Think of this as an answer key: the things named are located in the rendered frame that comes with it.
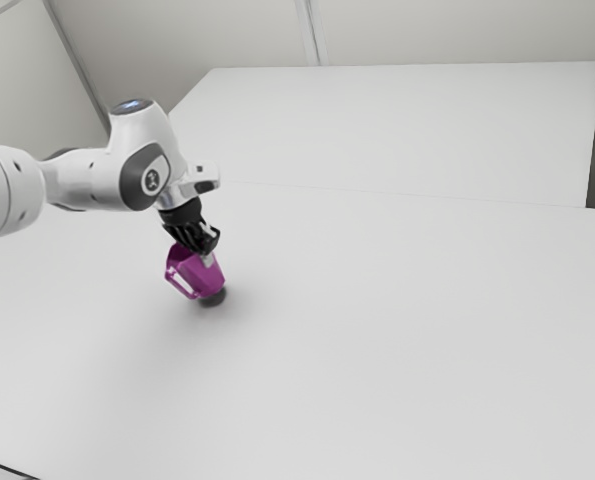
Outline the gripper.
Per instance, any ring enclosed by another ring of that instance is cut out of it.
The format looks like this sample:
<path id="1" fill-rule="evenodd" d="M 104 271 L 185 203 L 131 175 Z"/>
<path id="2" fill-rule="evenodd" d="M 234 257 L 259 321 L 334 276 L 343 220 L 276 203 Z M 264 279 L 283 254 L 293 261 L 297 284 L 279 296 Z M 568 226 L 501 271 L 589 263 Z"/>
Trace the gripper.
<path id="1" fill-rule="evenodd" d="M 180 245 L 195 254 L 202 255 L 205 268 L 210 268 L 215 261 L 211 253 L 218 245 L 221 232 L 212 227 L 202 216 L 200 198 L 193 198 L 183 205 L 159 211 L 164 230 Z"/>

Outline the purple faceted mug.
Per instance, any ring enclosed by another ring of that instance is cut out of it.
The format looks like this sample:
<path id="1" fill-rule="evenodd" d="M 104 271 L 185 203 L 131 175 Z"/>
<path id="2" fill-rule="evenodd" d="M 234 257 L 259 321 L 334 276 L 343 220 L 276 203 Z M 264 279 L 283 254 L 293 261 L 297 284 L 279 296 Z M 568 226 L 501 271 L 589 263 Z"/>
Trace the purple faceted mug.
<path id="1" fill-rule="evenodd" d="M 164 277 L 186 298 L 203 306 L 217 306 L 226 297 L 225 277 L 215 254 L 210 268 L 204 267 L 201 256 L 173 244 L 168 251 Z"/>

